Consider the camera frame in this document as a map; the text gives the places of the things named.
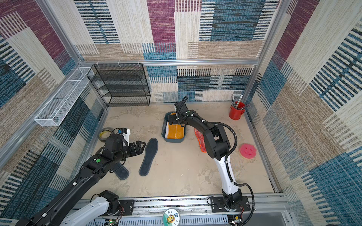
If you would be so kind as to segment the dark grey felt insole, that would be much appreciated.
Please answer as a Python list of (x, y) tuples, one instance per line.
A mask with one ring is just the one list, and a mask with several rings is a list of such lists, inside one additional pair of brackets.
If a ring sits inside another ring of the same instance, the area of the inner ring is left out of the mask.
[(158, 151), (158, 140), (156, 138), (150, 139), (146, 145), (145, 156), (139, 169), (140, 176), (147, 176), (150, 172), (153, 160)]

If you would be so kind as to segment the orange fleece insole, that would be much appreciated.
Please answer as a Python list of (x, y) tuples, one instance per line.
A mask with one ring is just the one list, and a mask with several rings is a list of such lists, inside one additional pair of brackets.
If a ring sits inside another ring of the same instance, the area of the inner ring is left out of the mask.
[(183, 139), (184, 138), (184, 127), (179, 124), (167, 124), (166, 125), (166, 139)]

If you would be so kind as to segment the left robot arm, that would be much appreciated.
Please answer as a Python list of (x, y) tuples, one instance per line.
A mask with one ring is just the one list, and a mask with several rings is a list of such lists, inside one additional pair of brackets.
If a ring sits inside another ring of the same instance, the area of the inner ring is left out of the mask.
[(112, 134), (79, 173), (46, 207), (30, 219), (23, 218), (17, 226), (59, 226), (77, 202), (113, 170), (116, 163), (143, 153), (145, 142), (128, 143), (122, 134)]

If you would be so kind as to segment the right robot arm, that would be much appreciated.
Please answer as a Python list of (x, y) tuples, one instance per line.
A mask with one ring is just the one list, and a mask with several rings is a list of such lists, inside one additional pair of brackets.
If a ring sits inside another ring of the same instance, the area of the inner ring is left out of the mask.
[(175, 115), (169, 117), (170, 125), (188, 125), (202, 133), (206, 152), (215, 160), (222, 180), (222, 195), (225, 209), (235, 211), (243, 201), (241, 187), (235, 180), (230, 157), (237, 147), (238, 139), (235, 131), (222, 122), (209, 122), (196, 111), (189, 110), (186, 99), (174, 104)]

